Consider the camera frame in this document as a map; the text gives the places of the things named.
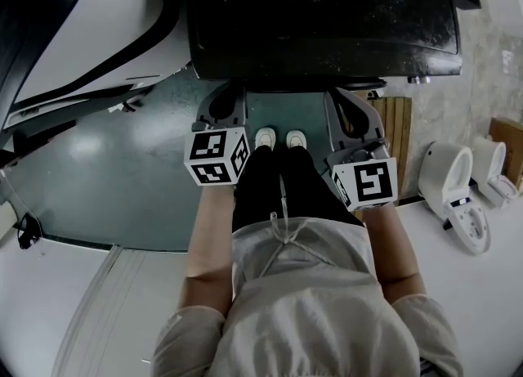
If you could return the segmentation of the wooden slat board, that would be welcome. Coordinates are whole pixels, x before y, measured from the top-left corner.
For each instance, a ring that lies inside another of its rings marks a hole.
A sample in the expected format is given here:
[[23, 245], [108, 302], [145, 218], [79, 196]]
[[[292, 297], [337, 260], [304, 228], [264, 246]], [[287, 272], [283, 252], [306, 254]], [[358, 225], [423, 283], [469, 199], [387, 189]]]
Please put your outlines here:
[[410, 97], [389, 96], [368, 99], [380, 115], [388, 152], [396, 158], [398, 174], [398, 200], [402, 197], [406, 165], [409, 157], [409, 143], [412, 122], [412, 99]]

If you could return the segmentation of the person's black trousers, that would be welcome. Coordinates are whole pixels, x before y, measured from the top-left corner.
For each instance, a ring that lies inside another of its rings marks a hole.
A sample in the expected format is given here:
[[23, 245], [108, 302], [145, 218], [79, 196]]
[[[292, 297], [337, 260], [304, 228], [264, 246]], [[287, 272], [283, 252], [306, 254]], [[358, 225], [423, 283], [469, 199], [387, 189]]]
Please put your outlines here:
[[267, 221], [272, 213], [282, 218], [282, 186], [289, 218], [323, 218], [363, 225], [331, 192], [305, 148], [274, 152], [269, 146], [260, 146], [249, 156], [237, 184], [232, 230]]

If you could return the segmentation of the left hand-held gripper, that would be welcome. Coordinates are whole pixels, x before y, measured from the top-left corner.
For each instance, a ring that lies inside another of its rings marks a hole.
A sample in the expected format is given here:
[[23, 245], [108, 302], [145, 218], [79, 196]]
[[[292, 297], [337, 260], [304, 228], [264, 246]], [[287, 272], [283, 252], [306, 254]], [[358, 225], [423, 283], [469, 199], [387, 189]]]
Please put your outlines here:
[[227, 82], [207, 95], [196, 122], [186, 135], [184, 165], [198, 186], [234, 186], [250, 156], [244, 126], [225, 127], [207, 122], [244, 122], [246, 87]]

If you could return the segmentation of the wooden crate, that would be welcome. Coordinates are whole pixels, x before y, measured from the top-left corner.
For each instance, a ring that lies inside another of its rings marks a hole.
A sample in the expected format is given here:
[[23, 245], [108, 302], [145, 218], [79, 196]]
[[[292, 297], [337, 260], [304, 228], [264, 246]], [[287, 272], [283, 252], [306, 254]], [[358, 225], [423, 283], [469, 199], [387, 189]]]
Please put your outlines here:
[[503, 175], [517, 188], [523, 190], [523, 124], [507, 118], [492, 118], [489, 135], [495, 142], [506, 146]]

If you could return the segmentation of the person's white shoe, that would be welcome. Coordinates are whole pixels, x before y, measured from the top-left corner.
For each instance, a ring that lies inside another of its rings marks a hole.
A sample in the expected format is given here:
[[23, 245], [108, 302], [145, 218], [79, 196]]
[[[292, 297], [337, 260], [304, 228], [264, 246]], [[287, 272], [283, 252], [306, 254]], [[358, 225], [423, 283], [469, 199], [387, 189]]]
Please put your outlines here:
[[262, 146], [269, 147], [271, 150], [275, 148], [277, 143], [275, 130], [271, 127], [260, 128], [255, 135], [255, 148]]
[[297, 147], [306, 149], [307, 140], [305, 134], [300, 130], [289, 131], [286, 135], [286, 146], [289, 150]]

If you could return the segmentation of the person's white shirt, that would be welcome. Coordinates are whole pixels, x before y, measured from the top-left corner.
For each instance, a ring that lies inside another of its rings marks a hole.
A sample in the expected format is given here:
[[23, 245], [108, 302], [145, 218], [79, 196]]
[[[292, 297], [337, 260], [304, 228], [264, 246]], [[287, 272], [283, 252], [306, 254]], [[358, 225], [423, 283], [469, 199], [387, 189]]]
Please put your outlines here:
[[365, 228], [272, 219], [232, 239], [229, 312], [175, 312], [154, 350], [153, 377], [463, 377], [438, 302], [385, 300]]

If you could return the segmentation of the person's right white shoe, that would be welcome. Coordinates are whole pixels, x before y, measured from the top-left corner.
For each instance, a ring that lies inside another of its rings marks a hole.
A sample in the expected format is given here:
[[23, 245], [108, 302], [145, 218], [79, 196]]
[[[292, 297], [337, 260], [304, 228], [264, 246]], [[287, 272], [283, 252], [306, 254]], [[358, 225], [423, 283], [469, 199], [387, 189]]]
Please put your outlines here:
[[286, 146], [289, 150], [297, 147], [306, 149], [307, 140], [305, 134], [300, 130], [289, 131], [286, 135]]

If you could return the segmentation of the white and grey office printer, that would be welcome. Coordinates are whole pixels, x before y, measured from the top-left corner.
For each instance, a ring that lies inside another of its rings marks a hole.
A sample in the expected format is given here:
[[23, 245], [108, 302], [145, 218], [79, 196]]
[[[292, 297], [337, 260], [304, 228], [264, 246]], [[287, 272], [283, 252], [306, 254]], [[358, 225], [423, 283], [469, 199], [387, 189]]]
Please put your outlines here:
[[182, 0], [0, 0], [0, 129], [103, 110], [189, 59]]

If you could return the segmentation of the person's left white shoe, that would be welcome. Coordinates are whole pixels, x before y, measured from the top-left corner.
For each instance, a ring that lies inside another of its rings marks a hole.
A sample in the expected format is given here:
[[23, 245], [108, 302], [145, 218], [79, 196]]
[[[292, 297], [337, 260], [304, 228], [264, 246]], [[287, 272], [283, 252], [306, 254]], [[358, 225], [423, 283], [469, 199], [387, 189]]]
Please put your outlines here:
[[271, 150], [275, 148], [277, 143], [275, 130], [271, 127], [260, 128], [255, 135], [255, 148], [262, 146], [269, 147]]

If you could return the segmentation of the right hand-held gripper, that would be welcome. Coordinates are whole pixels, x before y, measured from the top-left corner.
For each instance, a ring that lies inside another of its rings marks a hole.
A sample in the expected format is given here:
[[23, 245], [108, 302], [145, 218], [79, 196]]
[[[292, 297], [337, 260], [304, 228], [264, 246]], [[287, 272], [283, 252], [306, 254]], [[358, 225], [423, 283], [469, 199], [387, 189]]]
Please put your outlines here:
[[[343, 88], [329, 88], [324, 107], [335, 151], [327, 157], [327, 164], [347, 211], [397, 201], [397, 162], [389, 156], [387, 141], [382, 138], [385, 133], [378, 111], [366, 99]], [[351, 139], [366, 142], [347, 148]]]

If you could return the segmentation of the white toilet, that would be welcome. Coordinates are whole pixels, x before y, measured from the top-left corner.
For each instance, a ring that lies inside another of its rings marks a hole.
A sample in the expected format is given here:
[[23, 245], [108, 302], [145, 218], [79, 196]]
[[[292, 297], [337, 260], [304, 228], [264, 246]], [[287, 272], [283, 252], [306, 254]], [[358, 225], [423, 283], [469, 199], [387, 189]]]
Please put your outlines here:
[[489, 250], [491, 234], [482, 206], [471, 198], [473, 156], [467, 146], [434, 141], [427, 148], [418, 177], [418, 193], [453, 231], [470, 254]]
[[510, 205], [519, 196], [515, 185], [503, 175], [506, 145], [476, 137], [472, 143], [472, 179], [479, 192], [497, 208]]

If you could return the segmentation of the person's left forearm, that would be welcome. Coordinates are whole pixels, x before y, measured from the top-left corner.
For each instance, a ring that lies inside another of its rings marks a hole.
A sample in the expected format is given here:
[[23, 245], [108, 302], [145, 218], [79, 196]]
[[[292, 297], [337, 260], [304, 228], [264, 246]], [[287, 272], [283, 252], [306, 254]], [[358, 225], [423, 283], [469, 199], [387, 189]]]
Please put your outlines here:
[[232, 285], [232, 186], [202, 190], [186, 259], [179, 307], [210, 307], [223, 316], [230, 310]]

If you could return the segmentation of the large black tray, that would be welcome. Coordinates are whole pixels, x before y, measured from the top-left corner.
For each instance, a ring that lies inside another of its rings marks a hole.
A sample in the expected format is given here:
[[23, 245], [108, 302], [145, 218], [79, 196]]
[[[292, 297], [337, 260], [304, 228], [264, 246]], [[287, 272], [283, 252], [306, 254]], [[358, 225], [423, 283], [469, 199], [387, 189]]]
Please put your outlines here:
[[205, 80], [432, 78], [460, 74], [453, 0], [186, 0]]

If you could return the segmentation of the person's right forearm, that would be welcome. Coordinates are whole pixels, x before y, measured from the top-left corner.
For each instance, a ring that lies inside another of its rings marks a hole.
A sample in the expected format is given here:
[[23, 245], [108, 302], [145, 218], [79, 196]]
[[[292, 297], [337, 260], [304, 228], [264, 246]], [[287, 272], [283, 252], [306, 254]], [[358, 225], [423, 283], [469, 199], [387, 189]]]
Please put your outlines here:
[[393, 204], [364, 211], [375, 271], [385, 299], [425, 294], [426, 288], [408, 234]]

